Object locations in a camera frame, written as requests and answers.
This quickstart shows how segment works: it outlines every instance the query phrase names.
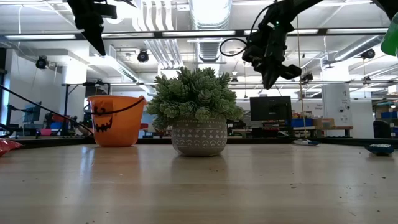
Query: plant pot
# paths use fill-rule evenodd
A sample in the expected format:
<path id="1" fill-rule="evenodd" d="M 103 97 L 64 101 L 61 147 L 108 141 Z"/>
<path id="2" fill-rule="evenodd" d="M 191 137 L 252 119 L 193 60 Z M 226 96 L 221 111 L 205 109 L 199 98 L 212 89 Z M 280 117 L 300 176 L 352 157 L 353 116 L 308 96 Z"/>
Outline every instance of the plant pot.
<path id="1" fill-rule="evenodd" d="M 216 156 L 226 146 L 227 125 L 224 118 L 199 122 L 180 118 L 172 129 L 172 144 L 182 156 Z"/>

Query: monitor screen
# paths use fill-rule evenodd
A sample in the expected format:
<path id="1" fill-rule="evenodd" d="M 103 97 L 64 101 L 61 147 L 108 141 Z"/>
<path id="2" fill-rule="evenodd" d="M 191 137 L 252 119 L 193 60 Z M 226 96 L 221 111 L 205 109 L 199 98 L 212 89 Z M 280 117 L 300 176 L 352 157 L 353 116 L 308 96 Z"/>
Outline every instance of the monitor screen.
<path id="1" fill-rule="evenodd" d="M 41 107 L 29 104 L 25 106 L 25 110 L 27 111 L 25 112 L 24 122 L 34 122 L 40 119 Z"/>
<path id="2" fill-rule="evenodd" d="M 252 121 L 290 120 L 292 102 L 290 96 L 250 97 Z"/>

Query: jack-o'-lantern bucket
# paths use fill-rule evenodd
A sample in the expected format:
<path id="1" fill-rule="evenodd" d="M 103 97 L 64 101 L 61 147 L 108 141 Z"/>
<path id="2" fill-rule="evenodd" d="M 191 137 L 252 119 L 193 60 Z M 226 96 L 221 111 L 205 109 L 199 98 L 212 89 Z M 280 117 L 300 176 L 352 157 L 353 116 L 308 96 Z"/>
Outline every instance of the jack-o'-lantern bucket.
<path id="1" fill-rule="evenodd" d="M 95 143 L 103 147 L 127 147 L 138 140 L 146 100 L 130 96 L 88 97 L 93 113 Z"/>

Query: green object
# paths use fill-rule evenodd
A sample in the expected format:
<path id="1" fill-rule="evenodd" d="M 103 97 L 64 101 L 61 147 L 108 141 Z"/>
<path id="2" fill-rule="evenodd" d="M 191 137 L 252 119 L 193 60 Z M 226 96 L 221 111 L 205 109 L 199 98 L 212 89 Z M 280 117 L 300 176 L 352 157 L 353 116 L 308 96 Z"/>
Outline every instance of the green object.
<path id="1" fill-rule="evenodd" d="M 398 13 L 391 20 L 390 27 L 381 42 L 381 50 L 385 54 L 398 57 Z"/>
<path id="2" fill-rule="evenodd" d="M 154 127 L 165 129 L 180 118 L 193 117 L 199 122 L 216 117 L 239 119 L 243 109 L 236 106 L 236 94 L 228 89 L 228 73 L 215 76 L 212 68 L 190 71 L 180 68 L 177 78 L 156 77 L 157 95 L 148 103 L 147 113 L 156 114 Z"/>

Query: succulent plant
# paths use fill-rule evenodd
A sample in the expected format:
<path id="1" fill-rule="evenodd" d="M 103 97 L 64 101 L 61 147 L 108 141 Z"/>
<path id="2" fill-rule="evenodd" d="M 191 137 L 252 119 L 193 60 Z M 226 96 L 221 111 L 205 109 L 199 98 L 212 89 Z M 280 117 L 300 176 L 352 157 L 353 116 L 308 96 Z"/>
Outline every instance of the succulent plant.
<path id="1" fill-rule="evenodd" d="M 190 71 L 180 68 L 177 78 L 165 75 L 156 77 L 155 97 L 148 103 L 148 114 L 156 114 L 156 129 L 165 129 L 183 118 L 195 118 L 200 122 L 211 118 L 239 119 L 243 115 L 236 106 L 236 94 L 228 89 L 231 76 L 228 73 L 216 77 L 212 68 Z"/>

